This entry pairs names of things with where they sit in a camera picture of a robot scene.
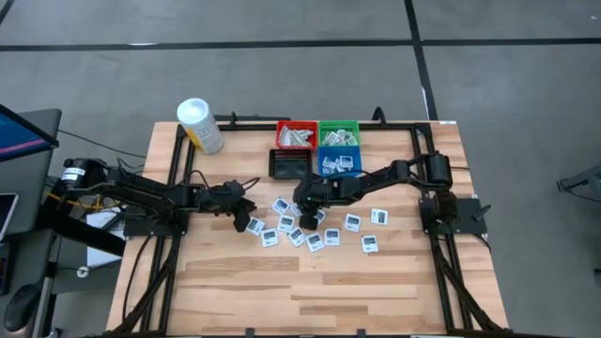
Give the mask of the black support beam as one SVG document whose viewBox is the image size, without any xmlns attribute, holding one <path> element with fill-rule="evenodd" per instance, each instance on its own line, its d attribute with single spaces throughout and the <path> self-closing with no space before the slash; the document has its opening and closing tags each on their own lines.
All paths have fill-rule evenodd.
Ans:
<svg viewBox="0 0 601 338">
<path fill-rule="evenodd" d="M 122 256 L 126 241 L 116 235 L 99 228 L 87 225 L 70 216 L 57 213 L 40 213 L 37 219 L 37 227 L 51 229 L 58 236 L 97 249 L 108 254 Z"/>
</svg>

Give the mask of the red plastic basket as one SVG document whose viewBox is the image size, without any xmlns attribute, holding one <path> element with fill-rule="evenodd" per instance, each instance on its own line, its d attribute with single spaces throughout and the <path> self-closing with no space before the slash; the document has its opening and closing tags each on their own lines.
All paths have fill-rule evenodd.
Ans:
<svg viewBox="0 0 601 338">
<path fill-rule="evenodd" d="M 281 128 L 283 126 L 287 126 L 289 131 L 299 131 L 299 130 L 310 130 L 313 132 L 313 135 L 310 136 L 306 141 L 308 141 L 310 146 L 280 146 L 279 136 L 281 132 Z M 276 146 L 278 148 L 288 148 L 288 149 L 310 149 L 311 151 L 316 149 L 318 144 L 318 134 L 317 134 L 317 122 L 310 120 L 280 120 L 277 122 L 276 127 Z"/>
</svg>

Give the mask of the blue plastic basket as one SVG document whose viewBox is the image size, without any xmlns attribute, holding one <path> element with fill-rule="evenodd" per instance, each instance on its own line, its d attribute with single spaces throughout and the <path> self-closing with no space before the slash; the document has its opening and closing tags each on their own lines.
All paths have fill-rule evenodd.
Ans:
<svg viewBox="0 0 601 338">
<path fill-rule="evenodd" d="M 322 162 L 325 157 L 339 163 L 340 156 L 351 156 L 353 158 L 353 168 L 345 169 L 344 173 L 336 173 L 334 169 L 324 168 Z M 317 171 L 323 176 L 328 177 L 337 175 L 339 177 L 356 177 L 362 172 L 361 148 L 359 146 L 322 146 L 317 150 Z"/>
</svg>

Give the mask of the white paper sheet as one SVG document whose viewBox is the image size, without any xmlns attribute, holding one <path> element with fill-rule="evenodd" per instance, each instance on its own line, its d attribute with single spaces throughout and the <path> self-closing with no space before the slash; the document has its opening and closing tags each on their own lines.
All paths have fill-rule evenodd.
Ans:
<svg viewBox="0 0 601 338">
<path fill-rule="evenodd" d="M 124 221 L 116 208 L 105 209 L 86 216 L 86 224 L 124 239 Z M 86 248 L 86 265 L 89 268 L 97 268 L 106 264 L 114 263 L 121 257 L 91 247 Z"/>
</svg>

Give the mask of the green plastic basket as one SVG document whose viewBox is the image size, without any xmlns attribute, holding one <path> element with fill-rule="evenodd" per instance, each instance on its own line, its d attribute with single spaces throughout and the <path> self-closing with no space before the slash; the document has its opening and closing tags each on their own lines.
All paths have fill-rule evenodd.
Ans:
<svg viewBox="0 0 601 338">
<path fill-rule="evenodd" d="M 322 145 L 323 140 L 330 132 L 335 132 L 337 134 L 338 130 L 352 131 L 354 133 L 354 138 L 357 140 L 359 146 L 361 144 L 361 136 L 360 136 L 360 128 L 359 123 L 356 120 L 322 120 L 318 122 L 318 144 Z M 331 146 L 349 146 L 347 143 L 346 137 L 344 142 L 338 142 L 335 145 Z"/>
</svg>

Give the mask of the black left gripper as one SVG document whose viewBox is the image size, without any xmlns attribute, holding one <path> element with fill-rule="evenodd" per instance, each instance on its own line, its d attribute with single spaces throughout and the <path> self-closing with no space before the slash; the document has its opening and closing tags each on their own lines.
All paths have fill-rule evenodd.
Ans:
<svg viewBox="0 0 601 338">
<path fill-rule="evenodd" d="M 241 205 L 245 188 L 236 180 L 231 180 L 208 188 L 207 193 L 205 209 L 226 212 L 232 211 Z M 247 212 L 253 212 L 257 209 L 256 203 L 246 198 L 243 199 L 243 205 Z"/>
</svg>

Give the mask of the grey workstation cart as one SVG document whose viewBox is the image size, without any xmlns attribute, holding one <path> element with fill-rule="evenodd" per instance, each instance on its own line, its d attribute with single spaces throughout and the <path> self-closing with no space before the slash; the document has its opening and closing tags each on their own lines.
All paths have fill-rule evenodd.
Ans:
<svg viewBox="0 0 601 338">
<path fill-rule="evenodd" d="M 54 235 L 49 230 L 38 230 L 36 221 L 52 155 L 53 152 L 47 150 L 0 162 L 0 193 L 18 195 L 4 237 L 10 248 L 10 273 L 8 293 L 0 296 L 0 338 L 30 338 L 35 330 L 36 312 L 22 329 L 14 332 L 5 328 L 5 315 L 10 300 L 21 287 L 41 283 L 45 278 Z"/>
</svg>

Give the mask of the black plastic basket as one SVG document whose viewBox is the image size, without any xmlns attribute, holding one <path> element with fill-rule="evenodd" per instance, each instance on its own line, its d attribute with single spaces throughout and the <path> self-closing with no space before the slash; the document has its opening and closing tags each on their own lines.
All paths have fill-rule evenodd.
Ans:
<svg viewBox="0 0 601 338">
<path fill-rule="evenodd" d="M 312 152 L 308 149 L 271 149 L 269 177 L 302 179 L 313 172 Z"/>
</svg>

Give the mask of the white wipes canister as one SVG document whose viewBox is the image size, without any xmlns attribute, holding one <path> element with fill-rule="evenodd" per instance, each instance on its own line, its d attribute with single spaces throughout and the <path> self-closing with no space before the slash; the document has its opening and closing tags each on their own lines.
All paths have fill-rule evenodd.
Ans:
<svg viewBox="0 0 601 338">
<path fill-rule="evenodd" d="M 192 143 L 205 154 L 216 154 L 223 148 L 223 137 L 208 103 L 198 98 L 181 102 L 177 119 Z"/>
</svg>

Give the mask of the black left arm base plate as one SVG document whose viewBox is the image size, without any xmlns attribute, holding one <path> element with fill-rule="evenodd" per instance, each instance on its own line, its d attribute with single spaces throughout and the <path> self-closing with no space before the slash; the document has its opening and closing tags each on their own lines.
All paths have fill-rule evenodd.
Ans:
<svg viewBox="0 0 601 338">
<path fill-rule="evenodd" d="M 126 237 L 179 237 L 187 233 L 189 214 L 176 211 L 172 216 L 159 216 L 139 207 L 131 207 L 124 214 Z"/>
</svg>

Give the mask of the black computer monitor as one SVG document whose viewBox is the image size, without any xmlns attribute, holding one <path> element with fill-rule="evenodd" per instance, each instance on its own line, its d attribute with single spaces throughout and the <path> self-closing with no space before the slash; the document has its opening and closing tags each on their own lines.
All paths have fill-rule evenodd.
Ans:
<svg viewBox="0 0 601 338">
<path fill-rule="evenodd" d="M 0 104 L 0 162 L 59 147 L 58 140 Z"/>
</svg>

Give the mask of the grey metal stand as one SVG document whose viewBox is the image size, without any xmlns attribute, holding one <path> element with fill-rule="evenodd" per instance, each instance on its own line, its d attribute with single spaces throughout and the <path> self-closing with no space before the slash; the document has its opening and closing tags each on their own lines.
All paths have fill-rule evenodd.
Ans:
<svg viewBox="0 0 601 338">
<path fill-rule="evenodd" d="M 560 192 L 567 192 L 575 197 L 601 203 L 601 164 L 597 164 L 572 177 L 562 178 L 556 182 Z M 588 187 L 589 194 L 576 193 L 576 189 Z"/>
</svg>

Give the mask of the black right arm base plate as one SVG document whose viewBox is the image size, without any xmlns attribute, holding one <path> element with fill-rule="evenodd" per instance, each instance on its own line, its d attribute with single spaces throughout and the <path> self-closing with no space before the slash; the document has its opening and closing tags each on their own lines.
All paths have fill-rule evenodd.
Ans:
<svg viewBox="0 0 601 338">
<path fill-rule="evenodd" d="M 436 235 L 472 234 L 484 235 L 487 233 L 483 207 L 477 198 L 458 198 L 456 200 L 457 217 L 445 222 L 436 207 L 433 198 L 419 201 L 419 211 L 425 233 Z"/>
</svg>

